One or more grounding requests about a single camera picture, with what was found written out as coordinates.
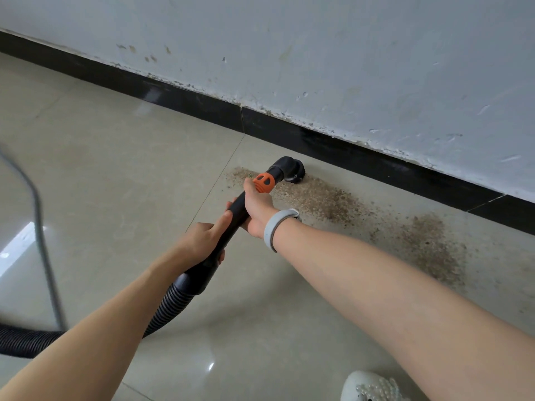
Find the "vacuum cleaner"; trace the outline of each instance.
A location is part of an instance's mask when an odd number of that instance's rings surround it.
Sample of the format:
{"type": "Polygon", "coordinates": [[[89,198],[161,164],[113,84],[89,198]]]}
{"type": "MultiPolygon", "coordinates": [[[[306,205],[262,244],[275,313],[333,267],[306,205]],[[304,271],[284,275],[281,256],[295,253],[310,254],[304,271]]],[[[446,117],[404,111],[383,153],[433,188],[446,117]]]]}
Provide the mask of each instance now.
{"type": "MultiPolygon", "coordinates": [[[[10,168],[21,176],[30,188],[34,200],[36,243],[47,276],[52,308],[55,311],[56,320],[60,328],[62,328],[62,330],[58,331],[44,331],[19,328],[0,323],[0,354],[32,359],[65,333],[66,324],[64,322],[64,317],[62,316],[57,296],[57,288],[44,244],[41,200],[37,188],[12,158],[4,154],[2,151],[0,151],[0,158],[4,159],[10,168]]],[[[289,156],[284,156],[276,161],[267,172],[256,176],[253,179],[253,182],[255,183],[258,192],[269,193],[278,182],[284,180],[290,183],[298,183],[303,180],[304,175],[305,170],[301,161],[289,156]]],[[[219,239],[219,242],[217,242],[216,248],[203,262],[187,270],[169,286],[158,310],[152,317],[152,320],[144,333],[144,337],[156,332],[164,325],[168,324],[186,308],[195,296],[204,291],[218,268],[218,259],[221,252],[234,236],[238,228],[249,217],[245,208],[245,192],[242,192],[236,201],[231,204],[229,210],[232,211],[231,224],[225,230],[219,239]]]]}

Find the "white wristband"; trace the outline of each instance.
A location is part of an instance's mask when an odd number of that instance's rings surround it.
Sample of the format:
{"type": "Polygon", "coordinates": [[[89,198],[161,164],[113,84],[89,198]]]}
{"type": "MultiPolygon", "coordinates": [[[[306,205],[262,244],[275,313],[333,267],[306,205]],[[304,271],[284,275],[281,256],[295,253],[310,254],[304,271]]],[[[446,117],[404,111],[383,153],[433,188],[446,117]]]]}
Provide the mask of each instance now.
{"type": "Polygon", "coordinates": [[[266,246],[275,253],[277,253],[273,247],[273,235],[275,234],[275,230],[281,222],[283,222],[286,218],[291,217],[297,218],[299,221],[301,221],[301,217],[299,216],[299,211],[297,209],[283,209],[282,211],[278,211],[277,214],[273,215],[264,228],[264,242],[266,246]]]}

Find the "beige tile floor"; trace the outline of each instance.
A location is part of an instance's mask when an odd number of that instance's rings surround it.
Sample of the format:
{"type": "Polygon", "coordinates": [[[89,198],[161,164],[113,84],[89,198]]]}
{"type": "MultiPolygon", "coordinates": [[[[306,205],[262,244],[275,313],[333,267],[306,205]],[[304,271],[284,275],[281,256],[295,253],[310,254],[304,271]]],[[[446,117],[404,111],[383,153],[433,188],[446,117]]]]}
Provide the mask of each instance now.
{"type": "MultiPolygon", "coordinates": [[[[0,84],[0,141],[41,190],[70,325],[132,281],[192,221],[214,220],[240,192],[237,168],[261,172],[288,154],[304,162],[309,178],[277,187],[281,206],[431,265],[468,298],[535,334],[533,236],[1,54],[0,84]]],[[[3,166],[0,183],[3,248],[31,221],[31,207],[3,166]]],[[[1,276],[0,299],[1,321],[54,329],[35,247],[1,276]]],[[[26,363],[0,357],[0,384],[26,363]]],[[[425,399],[381,347],[240,231],[206,291],[142,342],[116,400],[339,399],[357,369],[393,376],[412,399],[425,399]]]]}

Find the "vacuum hose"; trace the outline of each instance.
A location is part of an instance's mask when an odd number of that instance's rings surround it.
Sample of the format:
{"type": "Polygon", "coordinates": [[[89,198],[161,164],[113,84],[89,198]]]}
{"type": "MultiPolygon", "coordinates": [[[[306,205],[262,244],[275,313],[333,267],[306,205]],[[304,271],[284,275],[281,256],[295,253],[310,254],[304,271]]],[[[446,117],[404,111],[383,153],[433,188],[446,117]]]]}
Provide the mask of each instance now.
{"type": "MultiPolygon", "coordinates": [[[[284,156],[268,170],[253,180],[259,192],[269,193],[280,181],[298,183],[305,171],[301,161],[284,156]]],[[[234,236],[238,228],[247,220],[245,192],[232,203],[232,221],[217,242],[216,248],[203,262],[193,266],[169,286],[158,310],[152,317],[144,337],[154,333],[180,314],[193,297],[204,291],[218,268],[221,252],[234,236]]],[[[42,222],[35,222],[36,227],[42,222]]],[[[0,323],[0,354],[32,359],[47,346],[63,335],[64,331],[31,330],[0,323]]]]}

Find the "black baseboard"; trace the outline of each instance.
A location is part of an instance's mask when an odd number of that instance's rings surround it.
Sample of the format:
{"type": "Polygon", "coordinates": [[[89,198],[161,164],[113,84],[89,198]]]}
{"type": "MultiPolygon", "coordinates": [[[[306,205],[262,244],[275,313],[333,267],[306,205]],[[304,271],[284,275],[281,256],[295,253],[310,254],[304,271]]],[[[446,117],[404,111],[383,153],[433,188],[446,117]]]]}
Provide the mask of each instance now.
{"type": "Polygon", "coordinates": [[[535,235],[535,203],[237,104],[0,32],[0,52],[206,120],[535,235]]]}

